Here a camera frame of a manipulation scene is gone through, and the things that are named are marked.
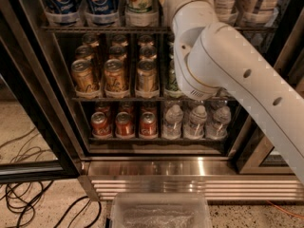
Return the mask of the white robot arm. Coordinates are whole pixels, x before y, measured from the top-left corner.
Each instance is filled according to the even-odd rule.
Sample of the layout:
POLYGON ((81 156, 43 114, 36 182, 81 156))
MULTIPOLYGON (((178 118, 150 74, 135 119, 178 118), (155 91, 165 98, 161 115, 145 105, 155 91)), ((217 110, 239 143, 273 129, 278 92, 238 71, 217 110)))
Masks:
POLYGON ((235 28, 220 22, 214 0, 163 0, 161 6, 174 33, 183 94, 201 101, 226 89, 304 182, 304 99, 235 28))

